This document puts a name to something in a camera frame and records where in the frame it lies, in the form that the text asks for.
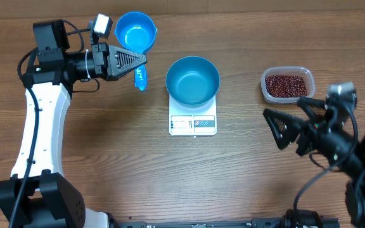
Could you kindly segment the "blue plastic scoop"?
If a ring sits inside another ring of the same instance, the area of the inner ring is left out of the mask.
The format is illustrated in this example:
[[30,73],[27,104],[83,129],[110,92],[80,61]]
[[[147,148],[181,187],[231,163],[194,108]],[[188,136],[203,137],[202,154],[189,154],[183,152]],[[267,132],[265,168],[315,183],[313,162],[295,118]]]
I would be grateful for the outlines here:
[[131,11],[118,19],[114,34],[125,49],[146,54],[155,43],[157,31],[148,15],[140,11]]

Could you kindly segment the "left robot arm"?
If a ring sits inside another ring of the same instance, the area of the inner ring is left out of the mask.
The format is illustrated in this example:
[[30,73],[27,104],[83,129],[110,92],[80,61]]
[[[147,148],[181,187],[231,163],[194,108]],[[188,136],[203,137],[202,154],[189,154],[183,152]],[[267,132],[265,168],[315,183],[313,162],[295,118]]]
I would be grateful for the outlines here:
[[10,227],[116,227],[108,212],[87,208],[63,175],[61,148],[76,81],[116,81],[144,65],[144,54],[106,43],[112,19],[89,22],[91,48],[70,51],[66,20],[33,25],[36,47],[18,63],[27,114],[22,144],[8,180],[0,181],[0,209]]

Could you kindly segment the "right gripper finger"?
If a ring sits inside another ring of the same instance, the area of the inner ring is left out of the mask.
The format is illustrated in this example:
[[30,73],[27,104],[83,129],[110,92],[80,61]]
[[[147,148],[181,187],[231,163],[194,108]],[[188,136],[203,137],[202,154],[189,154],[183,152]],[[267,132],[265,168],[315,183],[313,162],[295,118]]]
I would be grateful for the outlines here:
[[313,108],[325,110],[325,101],[308,97],[301,97],[297,101],[297,106],[300,107],[310,120],[319,120],[322,115],[318,115]]
[[285,149],[298,137],[306,121],[285,112],[266,108],[263,116],[279,149]]

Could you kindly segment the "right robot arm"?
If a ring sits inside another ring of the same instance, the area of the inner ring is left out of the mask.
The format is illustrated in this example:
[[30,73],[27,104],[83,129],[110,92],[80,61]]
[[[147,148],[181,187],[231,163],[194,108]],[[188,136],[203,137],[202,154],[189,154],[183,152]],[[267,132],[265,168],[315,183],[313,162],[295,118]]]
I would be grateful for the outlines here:
[[308,120],[282,111],[266,108],[263,116],[279,149],[296,143],[299,156],[324,156],[329,165],[298,192],[307,188],[328,172],[342,172],[350,177],[345,203],[355,227],[365,227],[365,136],[358,140],[357,121],[353,114],[354,98],[328,96],[326,100],[302,97],[297,104]]

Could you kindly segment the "blue bowl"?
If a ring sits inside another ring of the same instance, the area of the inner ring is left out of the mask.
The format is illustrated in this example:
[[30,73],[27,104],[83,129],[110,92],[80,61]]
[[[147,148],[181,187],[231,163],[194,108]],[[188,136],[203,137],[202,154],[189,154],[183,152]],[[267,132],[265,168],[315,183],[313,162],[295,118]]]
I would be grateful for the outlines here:
[[218,93],[221,76],[208,59],[186,56],[169,68],[165,85],[169,95],[181,105],[202,106]]

